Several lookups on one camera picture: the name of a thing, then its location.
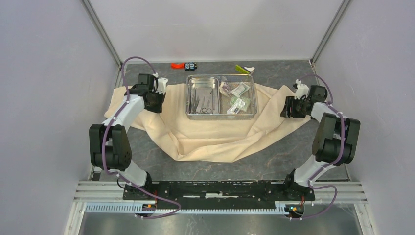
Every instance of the sterile package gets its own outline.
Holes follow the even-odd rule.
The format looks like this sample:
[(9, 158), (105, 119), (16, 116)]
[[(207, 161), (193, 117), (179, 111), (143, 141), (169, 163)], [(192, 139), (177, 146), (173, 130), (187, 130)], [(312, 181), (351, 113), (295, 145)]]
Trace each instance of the sterile package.
[[(234, 103), (235, 103), (235, 101), (237, 100), (238, 98), (236, 97), (236, 96), (234, 96), (234, 95), (232, 95), (232, 97), (231, 97), (231, 101), (230, 101), (230, 105), (233, 105)], [(244, 112), (246, 112), (247, 111), (247, 109), (248, 109), (248, 107), (249, 107), (249, 104), (251, 103), (251, 99), (250, 98), (248, 98), (248, 97), (241, 97), (241, 99), (242, 99), (242, 101), (244, 101), (245, 102), (245, 106), (244, 107), (242, 107), (242, 111), (244, 111)]]
[(238, 87), (236, 87), (235, 89), (233, 89), (231, 91), (231, 93), (236, 96), (236, 97), (241, 97), (241, 95), (246, 92), (247, 90), (249, 90), (249, 88), (251, 88), (250, 86), (246, 85), (244, 82), (239, 83)]
[(226, 114), (235, 115), (245, 106), (245, 102), (238, 98), (235, 103), (226, 111)]
[(228, 81), (226, 80), (225, 76), (221, 77), (221, 84), (219, 86), (219, 92), (222, 93), (223, 95), (227, 96), (227, 97), (231, 97), (232, 93), (231, 93), (231, 87), (229, 86)]

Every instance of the gray table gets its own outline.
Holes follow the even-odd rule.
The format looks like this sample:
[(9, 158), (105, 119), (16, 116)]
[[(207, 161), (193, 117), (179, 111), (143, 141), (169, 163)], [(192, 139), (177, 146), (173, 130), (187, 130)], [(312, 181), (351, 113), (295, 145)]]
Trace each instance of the gray table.
[[(255, 67), (254, 81), (258, 84), (280, 88), (290, 88), (305, 74), (313, 73), (308, 61), (250, 61), (250, 62), (200, 62), (195, 71), (172, 69), (170, 64), (154, 64), (160, 76), (169, 79), (168, 84), (185, 83), (191, 74), (236, 73), (235, 64)], [(146, 64), (129, 64), (126, 78), (129, 85), (137, 82), (139, 73), (152, 73)], [(304, 81), (316, 84), (314, 78)], [(300, 167), (311, 155), (311, 144), (318, 123), (310, 121), (297, 131), (262, 151), (247, 156), (234, 163), (211, 163), (202, 161), (178, 162), (164, 153), (149, 138), (146, 132), (130, 128), (128, 138), (133, 152), (133, 161), (148, 171), (155, 181), (160, 180), (283, 180), (286, 174)], [(328, 171), (321, 177), (330, 180), (345, 180), (344, 166)], [(102, 174), (101, 181), (115, 180)]]

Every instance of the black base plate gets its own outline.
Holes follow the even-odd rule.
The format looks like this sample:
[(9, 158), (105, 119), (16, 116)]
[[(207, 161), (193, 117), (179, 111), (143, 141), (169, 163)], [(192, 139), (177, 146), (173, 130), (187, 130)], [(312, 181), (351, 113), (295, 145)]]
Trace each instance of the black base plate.
[[(275, 209), (275, 201), (301, 201), (301, 197), (288, 197), (284, 185), (278, 181), (160, 181), (153, 182), (153, 189), (157, 196), (180, 203), (183, 210)], [(126, 186), (126, 190), (128, 192), (124, 192), (124, 200), (148, 198), (136, 188)], [(211, 193), (237, 197), (209, 198)], [(305, 195), (305, 200), (315, 200), (312, 189)], [(157, 200), (157, 209), (176, 207), (174, 204)]]

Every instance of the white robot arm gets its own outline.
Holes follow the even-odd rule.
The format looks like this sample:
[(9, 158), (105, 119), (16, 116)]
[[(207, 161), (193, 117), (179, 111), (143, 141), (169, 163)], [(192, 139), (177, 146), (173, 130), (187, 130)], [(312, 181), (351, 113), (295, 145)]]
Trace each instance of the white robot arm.
[(128, 95), (125, 94), (123, 102), (113, 115), (103, 121), (102, 124), (95, 124), (90, 127), (91, 163), (103, 169), (101, 147), (104, 141), (103, 133), (111, 120), (114, 119), (107, 140), (105, 140), (107, 143), (105, 147), (107, 168), (109, 172), (122, 173), (126, 179), (138, 186), (144, 186), (151, 179), (147, 178), (149, 177), (147, 172), (131, 160), (132, 153), (127, 131), (137, 115), (144, 109), (161, 113), (168, 80), (156, 76), (156, 74), (139, 74), (138, 83), (129, 89), (129, 99), (127, 99)]
[[(284, 181), (286, 195), (299, 198), (312, 192), (310, 189), (313, 183), (325, 172), (353, 160), (360, 121), (342, 115), (344, 120), (342, 123), (339, 113), (327, 103), (323, 103), (327, 98), (325, 87), (311, 86), (309, 89), (297, 80), (294, 88), (298, 89), (295, 96), (286, 97), (280, 115), (286, 118), (304, 118), (310, 115), (320, 123), (313, 141), (312, 155), (301, 167), (288, 174)], [(341, 148), (342, 134), (344, 135), (343, 149)]]

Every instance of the beige cloth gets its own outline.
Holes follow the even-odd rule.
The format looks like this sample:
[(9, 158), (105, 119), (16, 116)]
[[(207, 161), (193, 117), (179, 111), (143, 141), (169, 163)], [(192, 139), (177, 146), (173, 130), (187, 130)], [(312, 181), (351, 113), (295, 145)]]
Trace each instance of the beige cloth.
[[(251, 120), (192, 121), (184, 113), (186, 84), (167, 86), (162, 113), (143, 110), (132, 127), (145, 130), (150, 138), (177, 161), (234, 162), (258, 152), (287, 136), (310, 120), (286, 119), (279, 114), (285, 97), (294, 93), (255, 85), (258, 113)], [(105, 117), (120, 106), (125, 87), (114, 90)]]

